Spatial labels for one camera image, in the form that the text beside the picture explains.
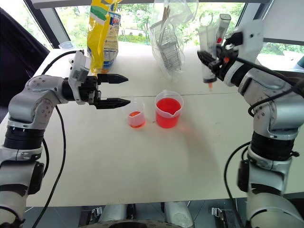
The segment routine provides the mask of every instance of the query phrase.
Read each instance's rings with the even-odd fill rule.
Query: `snack bag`
[[[118,53],[120,15],[115,14],[119,0],[106,0],[111,6],[92,0],[87,34],[87,52],[93,74],[108,72]]]

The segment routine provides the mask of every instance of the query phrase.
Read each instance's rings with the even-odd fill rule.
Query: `window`
[[[90,6],[60,7],[56,11],[72,43],[77,48],[86,49]]]
[[[48,39],[34,20],[23,0],[0,1],[0,7],[10,14],[22,27],[47,49],[52,49]]]
[[[289,70],[297,67],[297,62],[304,56],[304,46],[264,43],[257,56],[258,61],[273,70]]]
[[[231,23],[227,34],[231,33],[237,24],[244,5],[244,3],[200,2],[194,21],[179,28],[183,33],[185,44],[199,44],[196,29],[200,25],[201,15],[208,16],[213,13],[214,21],[216,21],[220,13],[230,14]],[[152,9],[152,3],[119,4],[117,12],[121,14],[122,18],[118,40],[149,45],[149,21]],[[61,7],[56,8],[56,11],[72,42],[78,48],[85,48],[90,6]]]

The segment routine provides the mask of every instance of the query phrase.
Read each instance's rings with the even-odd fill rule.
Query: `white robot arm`
[[[285,192],[294,140],[304,123],[304,79],[290,78],[252,64],[262,48],[262,21],[239,27],[217,47],[217,59],[198,51],[203,64],[251,105],[253,136],[248,160],[241,161],[238,186],[247,192],[247,227],[303,228]]]

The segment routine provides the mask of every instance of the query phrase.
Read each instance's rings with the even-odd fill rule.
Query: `black fabric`
[[[23,90],[48,54],[49,50],[0,8],[0,122],[11,98]]]

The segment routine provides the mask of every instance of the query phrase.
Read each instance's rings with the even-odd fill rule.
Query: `red liquid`
[[[130,113],[129,116],[136,116],[136,115],[138,115],[139,113],[141,113],[141,112],[135,111],[135,112]],[[132,127],[132,128],[140,128],[141,126],[144,126],[145,123],[146,123],[146,122],[143,122],[142,124],[137,125],[137,126],[130,125],[130,127]]]
[[[180,103],[173,98],[163,98],[156,103],[156,106],[162,111],[172,115],[181,108]],[[177,124],[179,116],[180,115],[173,118],[165,118],[156,112],[156,122],[163,128],[172,128]]]

